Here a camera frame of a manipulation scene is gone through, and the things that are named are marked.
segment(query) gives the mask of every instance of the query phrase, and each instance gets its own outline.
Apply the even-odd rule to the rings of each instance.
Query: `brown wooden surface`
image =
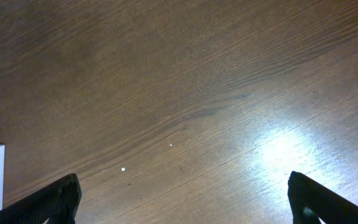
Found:
[[[78,223],[358,204],[358,1],[0,1],[0,143],[5,206],[75,172]]]

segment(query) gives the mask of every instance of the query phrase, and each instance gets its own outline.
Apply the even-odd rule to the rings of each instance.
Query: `wood grain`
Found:
[[[78,223],[358,204],[358,1],[0,1],[0,143],[5,206],[75,172]]]

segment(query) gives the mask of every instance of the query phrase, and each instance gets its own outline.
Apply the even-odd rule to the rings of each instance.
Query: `dark wood grain streak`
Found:
[[[4,205],[76,172],[78,223],[358,204],[358,1],[0,1],[0,143]]]

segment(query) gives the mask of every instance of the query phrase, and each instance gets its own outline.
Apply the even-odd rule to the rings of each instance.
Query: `wooden table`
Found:
[[[358,1],[0,1],[0,143],[5,206],[75,172],[77,223],[358,204]]]

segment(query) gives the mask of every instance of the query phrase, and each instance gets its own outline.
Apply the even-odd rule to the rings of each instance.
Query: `black object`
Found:
[[[74,224],[81,200],[75,174],[69,174],[0,211],[0,224]]]
[[[293,224],[358,224],[358,206],[306,175],[293,171],[288,181]]]

